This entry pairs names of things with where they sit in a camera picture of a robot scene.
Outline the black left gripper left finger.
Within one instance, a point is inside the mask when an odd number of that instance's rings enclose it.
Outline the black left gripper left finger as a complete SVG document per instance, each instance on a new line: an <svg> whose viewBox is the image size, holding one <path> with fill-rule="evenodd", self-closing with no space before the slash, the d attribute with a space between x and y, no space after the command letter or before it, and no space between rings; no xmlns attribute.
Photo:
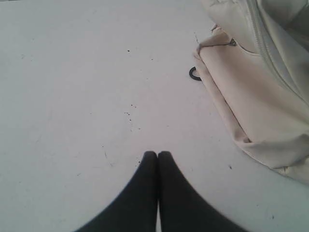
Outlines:
<svg viewBox="0 0 309 232"><path fill-rule="evenodd" d="M144 153L138 169L101 213L83 225L79 232L155 232L158 185L157 155Z"/></svg>

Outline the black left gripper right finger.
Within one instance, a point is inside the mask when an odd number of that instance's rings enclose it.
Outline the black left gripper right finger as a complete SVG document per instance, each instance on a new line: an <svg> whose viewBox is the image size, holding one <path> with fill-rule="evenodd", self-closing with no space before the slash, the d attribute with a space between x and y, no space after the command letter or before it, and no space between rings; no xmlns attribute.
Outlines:
<svg viewBox="0 0 309 232"><path fill-rule="evenodd" d="M186 180L172 154L158 154L159 212L163 232L244 232L210 204Z"/></svg>

